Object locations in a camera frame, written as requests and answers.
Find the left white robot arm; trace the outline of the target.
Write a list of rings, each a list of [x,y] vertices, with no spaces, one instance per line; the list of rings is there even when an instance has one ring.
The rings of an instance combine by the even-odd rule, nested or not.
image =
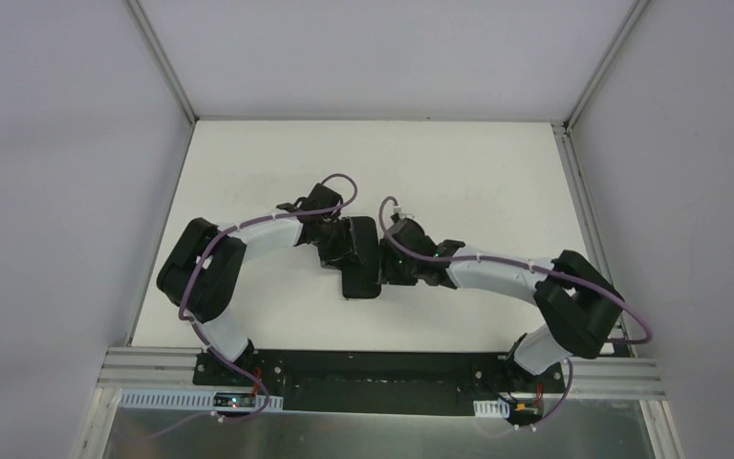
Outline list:
[[[253,373],[254,344],[231,312],[243,266],[274,251],[301,245],[323,246],[341,233],[344,199],[323,183],[309,195],[283,203],[268,214],[226,228],[205,218],[186,225],[156,277],[156,287],[177,306],[178,318],[194,330],[215,356],[216,372],[230,386],[246,384]]]

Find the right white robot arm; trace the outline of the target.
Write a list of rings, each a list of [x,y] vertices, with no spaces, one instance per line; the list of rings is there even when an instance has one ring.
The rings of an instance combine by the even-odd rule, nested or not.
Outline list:
[[[416,221],[397,215],[383,231],[383,283],[423,281],[491,292],[539,311],[543,325],[520,337],[506,355],[505,380],[516,391],[531,390],[566,358],[597,358],[620,314],[621,295],[576,251],[529,262],[482,252],[459,240],[437,244]]]

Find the black zip tool case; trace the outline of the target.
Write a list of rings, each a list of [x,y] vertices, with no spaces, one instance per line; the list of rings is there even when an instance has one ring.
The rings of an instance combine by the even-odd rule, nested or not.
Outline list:
[[[376,222],[369,216],[353,216],[347,221],[350,252],[341,263],[342,294],[348,300],[377,298],[381,284]]]

